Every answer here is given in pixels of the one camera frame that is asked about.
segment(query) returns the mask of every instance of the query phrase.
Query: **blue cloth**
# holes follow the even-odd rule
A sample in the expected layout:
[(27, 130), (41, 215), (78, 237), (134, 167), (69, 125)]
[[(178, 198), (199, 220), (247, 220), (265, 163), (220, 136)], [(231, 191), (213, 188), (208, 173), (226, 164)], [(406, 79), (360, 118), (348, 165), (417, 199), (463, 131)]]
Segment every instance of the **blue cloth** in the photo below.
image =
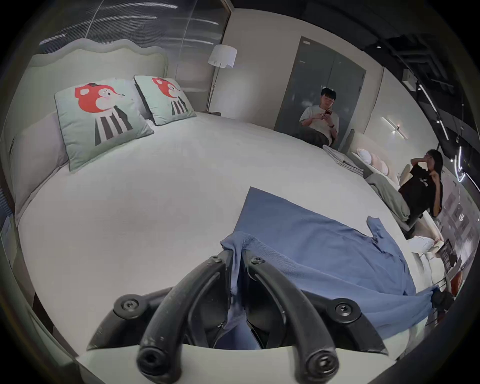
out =
[(221, 244), (234, 251), (231, 329), (244, 317), (237, 286), (242, 250), (280, 270), (298, 288), (354, 300), (385, 339), (428, 316), (435, 287), (416, 294), (402, 251), (377, 218), (373, 237), (278, 196), (250, 188), (235, 231)]

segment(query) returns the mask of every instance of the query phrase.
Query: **white t-shirt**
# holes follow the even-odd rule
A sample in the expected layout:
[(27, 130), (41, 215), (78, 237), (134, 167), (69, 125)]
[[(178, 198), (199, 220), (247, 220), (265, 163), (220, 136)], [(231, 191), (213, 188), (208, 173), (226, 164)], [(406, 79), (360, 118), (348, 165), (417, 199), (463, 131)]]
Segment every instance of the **white t-shirt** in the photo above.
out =
[[(313, 117), (319, 113), (324, 113), (324, 112), (325, 112), (325, 109), (320, 108), (318, 105), (312, 105), (308, 107), (306, 110), (304, 110), (304, 112), (302, 113), (302, 116), (300, 117), (300, 122), (306, 119), (309, 119), (310, 117)], [(338, 115), (332, 111), (332, 114), (330, 116), (332, 118), (333, 124), (335, 124), (333, 128), (338, 133)], [(312, 121), (309, 127), (315, 129), (320, 133), (323, 133), (328, 138), (329, 145), (332, 144), (332, 134), (330, 133), (330, 127), (328, 126), (328, 123), (325, 120), (315, 119)]]

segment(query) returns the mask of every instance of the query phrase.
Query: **black t-shirt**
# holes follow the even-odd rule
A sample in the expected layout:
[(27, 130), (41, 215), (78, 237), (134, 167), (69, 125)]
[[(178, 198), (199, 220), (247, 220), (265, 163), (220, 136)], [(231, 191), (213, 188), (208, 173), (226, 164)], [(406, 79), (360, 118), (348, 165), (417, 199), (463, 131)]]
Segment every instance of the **black t-shirt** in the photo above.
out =
[[(413, 177), (398, 190), (410, 208), (410, 217), (420, 216), (427, 209), (430, 209), (430, 214), (433, 216), (437, 187), (430, 176), (430, 172), (416, 164), (410, 173)], [(440, 182), (440, 209), (442, 209), (442, 199), (443, 185)]]

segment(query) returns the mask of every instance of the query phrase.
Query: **cartoon animal print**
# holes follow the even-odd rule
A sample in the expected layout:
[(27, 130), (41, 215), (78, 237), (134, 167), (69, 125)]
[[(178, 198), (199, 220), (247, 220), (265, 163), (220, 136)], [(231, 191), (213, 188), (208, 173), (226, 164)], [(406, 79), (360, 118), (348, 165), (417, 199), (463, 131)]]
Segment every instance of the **cartoon animal print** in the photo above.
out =
[(88, 83), (75, 88), (75, 97), (82, 110), (95, 114), (95, 145), (133, 129), (127, 114), (117, 107), (125, 95), (111, 86)]
[(165, 95), (171, 98), (172, 115), (188, 112), (187, 105), (180, 98), (181, 90), (177, 88), (170, 81), (161, 79), (160, 77), (153, 78), (153, 82), (158, 86), (158, 89)]

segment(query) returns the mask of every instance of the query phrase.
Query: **long hair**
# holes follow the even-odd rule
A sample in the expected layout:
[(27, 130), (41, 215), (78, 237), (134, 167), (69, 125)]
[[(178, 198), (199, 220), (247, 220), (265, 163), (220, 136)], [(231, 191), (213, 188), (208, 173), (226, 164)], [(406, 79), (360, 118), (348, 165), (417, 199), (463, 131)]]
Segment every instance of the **long hair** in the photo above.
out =
[(440, 176), (440, 179), (441, 179), (442, 168), (444, 166), (444, 157), (436, 149), (431, 149), (430, 151), (427, 152), (427, 154), (433, 157), (433, 160), (435, 161), (435, 165), (433, 166), (433, 169), (438, 173), (438, 176)]

